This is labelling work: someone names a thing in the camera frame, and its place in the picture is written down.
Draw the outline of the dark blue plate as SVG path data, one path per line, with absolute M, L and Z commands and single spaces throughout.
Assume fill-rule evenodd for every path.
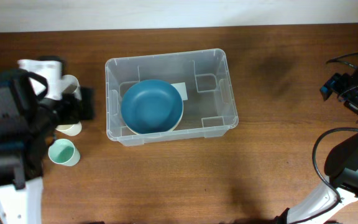
M 184 113 L 179 91 L 163 80 L 144 80 L 123 96 L 121 115 L 136 134 L 162 133 L 176 128 Z

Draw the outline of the clear plastic storage container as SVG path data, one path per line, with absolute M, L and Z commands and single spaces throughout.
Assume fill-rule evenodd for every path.
M 124 146 L 150 142 L 223 136 L 238 125 L 226 53 L 221 49 L 111 58 L 105 64 L 106 133 Z M 121 115 L 126 91 L 144 80 L 186 83 L 188 99 L 176 128 L 169 132 L 136 134 Z

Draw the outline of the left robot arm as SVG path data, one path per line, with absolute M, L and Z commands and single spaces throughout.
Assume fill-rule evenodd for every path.
M 74 87 L 58 57 L 18 64 L 0 73 L 0 223 L 40 223 L 47 138 L 94 118 L 94 90 Z

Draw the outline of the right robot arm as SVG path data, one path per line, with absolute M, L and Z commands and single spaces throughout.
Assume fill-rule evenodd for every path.
M 351 75 L 334 74 L 320 93 L 324 100 L 335 93 L 346 108 L 358 115 L 358 65 L 353 69 Z M 358 128 L 349 128 L 354 135 L 331 149 L 323 171 L 316 162 L 317 148 L 323 138 L 341 130 L 334 128 L 324 132 L 313 146 L 312 163 L 321 183 L 301 203 L 275 217 L 274 223 L 329 223 L 338 211 L 358 201 Z

